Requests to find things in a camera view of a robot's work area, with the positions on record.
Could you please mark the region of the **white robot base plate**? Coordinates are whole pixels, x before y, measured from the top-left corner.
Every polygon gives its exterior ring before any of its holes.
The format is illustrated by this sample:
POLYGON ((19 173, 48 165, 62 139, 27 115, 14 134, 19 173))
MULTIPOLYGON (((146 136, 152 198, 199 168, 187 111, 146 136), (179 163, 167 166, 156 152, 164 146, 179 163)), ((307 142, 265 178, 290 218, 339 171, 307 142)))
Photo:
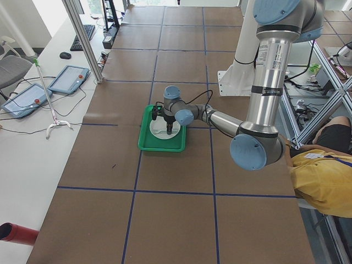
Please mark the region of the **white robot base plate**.
MULTIPOLYGON (((231 72, 232 68, 227 71, 218 71, 218 84, 221 96, 250 96, 251 87, 254 79, 254 69, 245 71, 236 70, 231 72)), ((283 94, 282 88, 255 88, 257 94, 262 96, 281 96, 283 94)))

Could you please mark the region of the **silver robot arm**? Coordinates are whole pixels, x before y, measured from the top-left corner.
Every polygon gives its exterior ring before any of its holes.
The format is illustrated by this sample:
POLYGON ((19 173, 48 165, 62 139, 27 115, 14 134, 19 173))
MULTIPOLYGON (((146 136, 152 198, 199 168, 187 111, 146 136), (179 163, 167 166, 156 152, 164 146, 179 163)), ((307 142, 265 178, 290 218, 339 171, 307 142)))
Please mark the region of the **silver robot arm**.
POLYGON ((274 126, 283 94, 291 46, 320 37, 324 1, 255 1, 253 17, 259 40, 254 81, 246 121, 213 109, 208 104, 187 104, 176 86, 164 91, 161 114, 171 132, 174 122, 182 126, 202 120, 233 137, 230 154, 234 162, 249 171, 277 162, 286 149, 274 126))

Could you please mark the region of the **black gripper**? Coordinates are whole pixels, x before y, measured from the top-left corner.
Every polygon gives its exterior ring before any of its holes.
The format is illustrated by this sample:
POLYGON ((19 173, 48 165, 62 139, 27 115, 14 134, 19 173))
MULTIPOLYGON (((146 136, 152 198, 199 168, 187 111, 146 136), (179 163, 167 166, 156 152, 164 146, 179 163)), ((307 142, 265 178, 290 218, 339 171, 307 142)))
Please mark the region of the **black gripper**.
POLYGON ((167 134, 171 135, 173 132, 173 123, 175 122, 175 117, 168 115, 168 113, 165 112, 165 110, 162 111, 162 116, 167 123, 167 134))

